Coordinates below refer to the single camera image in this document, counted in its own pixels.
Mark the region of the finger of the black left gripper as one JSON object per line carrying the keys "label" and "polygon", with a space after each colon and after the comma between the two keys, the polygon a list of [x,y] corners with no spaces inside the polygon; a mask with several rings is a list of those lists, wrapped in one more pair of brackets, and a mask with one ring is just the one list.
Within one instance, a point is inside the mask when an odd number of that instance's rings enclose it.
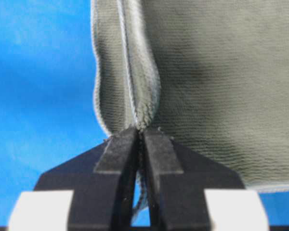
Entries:
{"label": "finger of the black left gripper", "polygon": [[22,192],[11,231],[124,231],[131,224],[138,132],[130,127],[41,174]]}
{"label": "finger of the black left gripper", "polygon": [[267,230],[257,192],[247,190],[235,171],[157,129],[143,136],[151,230]]}

